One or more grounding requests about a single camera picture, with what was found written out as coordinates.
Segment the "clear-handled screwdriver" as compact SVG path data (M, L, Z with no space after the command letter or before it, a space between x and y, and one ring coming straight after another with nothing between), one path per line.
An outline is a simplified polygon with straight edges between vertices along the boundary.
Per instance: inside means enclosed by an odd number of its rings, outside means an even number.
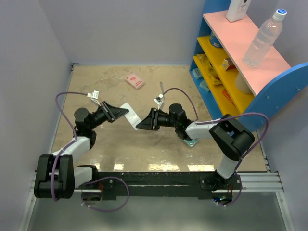
M163 82L161 81L161 82L159 82L159 85L160 85L160 89L161 89L161 92L162 92L162 95L164 95L165 93L165 91L164 91L164 85L163 85Z

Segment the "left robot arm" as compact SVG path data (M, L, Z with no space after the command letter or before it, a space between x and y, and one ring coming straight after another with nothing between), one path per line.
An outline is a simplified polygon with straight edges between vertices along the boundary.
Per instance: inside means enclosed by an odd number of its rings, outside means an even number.
M115 107L105 101L93 113L86 108L78 108L74 113L74 137L69 144L52 154L39 157L34 195L57 201L70 198L75 188L83 184L89 189L96 188L100 183L96 167L74 167L74 162L94 146L97 137L95 128L104 122L113 123L129 111L128 103Z

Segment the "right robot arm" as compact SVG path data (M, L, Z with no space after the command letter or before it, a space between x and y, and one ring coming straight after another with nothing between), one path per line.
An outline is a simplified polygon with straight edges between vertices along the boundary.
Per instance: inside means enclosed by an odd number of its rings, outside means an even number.
M123 109L124 111L126 110L124 117L134 130L138 130L136 126L141 122L141 119L129 103L124 103L120 106L120 109ZM214 138L209 132L214 126L215 124L197 125L196 122L192 122L191 125L188 125L188 128L183 130L184 135L187 137L181 139L187 143L197 142L199 139L213 139L222 151L222 146L218 144L222 139L219 140L218 138ZM240 160L241 157L239 157L239 160L231 160L226 154L224 154L224 157L217 168L218 174L214 177L214 183L218 188L226 189L231 184L231 176L236 172L236 166Z

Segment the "white remote control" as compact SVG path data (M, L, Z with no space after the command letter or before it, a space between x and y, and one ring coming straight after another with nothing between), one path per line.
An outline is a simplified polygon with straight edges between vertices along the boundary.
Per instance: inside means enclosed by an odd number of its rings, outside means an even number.
M130 106L129 103L124 103L120 107L122 109L128 109L128 112L124 115L124 117L135 130L138 130L136 126L141 122L141 119L137 115L137 113L134 111L134 109Z

